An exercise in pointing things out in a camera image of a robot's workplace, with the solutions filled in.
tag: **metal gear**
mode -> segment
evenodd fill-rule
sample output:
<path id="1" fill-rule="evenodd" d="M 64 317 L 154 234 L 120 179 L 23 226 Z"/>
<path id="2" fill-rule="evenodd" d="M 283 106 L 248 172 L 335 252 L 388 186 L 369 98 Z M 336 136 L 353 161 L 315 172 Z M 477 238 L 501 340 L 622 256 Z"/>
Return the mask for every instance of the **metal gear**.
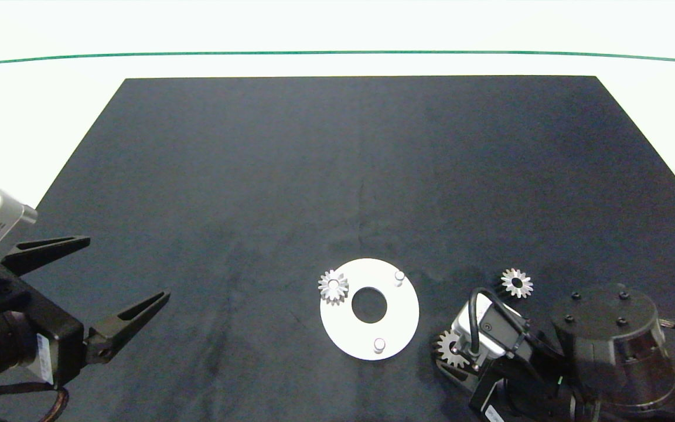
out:
<path id="1" fill-rule="evenodd" d="M 450 366 L 455 366 L 458 368 L 463 368 L 463 365 L 471 365 L 471 363 L 464 358 L 462 355 L 457 355 L 457 353 L 452 353 L 450 346 L 455 344 L 460 336 L 453 333 L 452 331 L 445 331 L 439 336 L 439 340 L 434 342 L 436 345 L 436 351 L 441 353 L 439 357 L 440 360 L 447 363 Z"/>
<path id="2" fill-rule="evenodd" d="M 533 293 L 533 283 L 530 282 L 530 277 L 525 275 L 520 270 L 515 270 L 511 268 L 502 273 L 502 286 L 506 288 L 506 291 L 509 292 L 512 296 L 517 296 L 517 298 L 525 297 L 527 298 Z M 516 286 L 514 280 L 520 280 L 520 286 Z"/>
<path id="3" fill-rule="evenodd" d="M 345 274 L 337 274 L 334 270 L 325 272 L 319 277 L 319 295 L 330 305 L 345 302 L 348 296 L 348 279 Z"/>

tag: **green line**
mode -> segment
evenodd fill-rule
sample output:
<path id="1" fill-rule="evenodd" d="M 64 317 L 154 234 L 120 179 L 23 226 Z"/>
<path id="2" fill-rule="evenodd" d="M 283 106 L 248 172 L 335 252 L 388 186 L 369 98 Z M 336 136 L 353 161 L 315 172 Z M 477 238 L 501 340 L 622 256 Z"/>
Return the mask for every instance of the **green line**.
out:
<path id="1" fill-rule="evenodd" d="M 610 57 L 614 59 L 656 60 L 675 62 L 672 57 L 632 56 L 630 54 L 576 53 L 572 51 L 504 51 L 504 50 L 343 50 L 343 51 L 166 51 L 157 53 L 99 53 L 72 54 L 67 56 L 28 57 L 24 59 L 0 60 L 0 64 L 19 62 L 38 62 L 40 60 L 88 59 L 96 57 L 134 57 L 134 56 L 319 56 L 348 54 L 520 54 L 539 56 L 583 56 Z"/>

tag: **label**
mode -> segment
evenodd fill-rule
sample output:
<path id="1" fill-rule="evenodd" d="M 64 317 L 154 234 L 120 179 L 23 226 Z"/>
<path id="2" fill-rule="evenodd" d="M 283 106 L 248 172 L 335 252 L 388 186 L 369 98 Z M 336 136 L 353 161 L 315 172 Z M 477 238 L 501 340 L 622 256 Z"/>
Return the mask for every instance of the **label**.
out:
<path id="1" fill-rule="evenodd" d="M 488 406 L 488 409 L 486 409 L 486 412 L 484 414 L 491 422 L 504 422 L 502 417 L 499 416 L 499 412 L 496 411 L 496 409 L 494 409 L 493 406 Z"/>
<path id="2" fill-rule="evenodd" d="M 54 383 L 54 374 L 51 371 L 51 344 L 45 336 L 36 334 L 38 339 L 38 363 L 40 363 L 40 379 L 49 384 Z"/>

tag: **sticker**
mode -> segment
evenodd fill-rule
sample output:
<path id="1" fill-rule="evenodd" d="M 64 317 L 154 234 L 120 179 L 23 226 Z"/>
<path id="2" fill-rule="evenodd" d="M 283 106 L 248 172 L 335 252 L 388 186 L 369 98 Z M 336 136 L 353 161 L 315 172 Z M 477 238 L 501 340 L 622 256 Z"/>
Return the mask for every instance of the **sticker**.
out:
<path id="1" fill-rule="evenodd" d="M 40 379 L 43 381 L 53 384 L 54 374 L 51 369 L 51 343 L 41 334 L 36 334 L 35 338 L 38 341 L 38 356 L 35 362 L 30 364 L 29 369 L 35 372 L 37 376 L 40 376 Z"/>
<path id="2" fill-rule="evenodd" d="M 502 417 L 499 416 L 499 412 L 496 411 L 496 409 L 494 409 L 493 406 L 488 406 L 485 415 L 491 422 L 504 422 Z"/>

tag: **white background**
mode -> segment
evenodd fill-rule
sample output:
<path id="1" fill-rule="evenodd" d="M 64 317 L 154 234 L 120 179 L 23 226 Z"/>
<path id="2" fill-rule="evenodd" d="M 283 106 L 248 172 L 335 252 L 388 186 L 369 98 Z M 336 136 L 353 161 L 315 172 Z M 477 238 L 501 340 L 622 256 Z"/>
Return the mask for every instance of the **white background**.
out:
<path id="1" fill-rule="evenodd" d="M 91 53 L 538 50 L 675 58 L 675 2 L 0 2 L 0 60 Z M 675 62 L 165 56 L 0 64 L 0 187 L 37 206 L 128 77 L 596 75 L 675 173 Z"/>

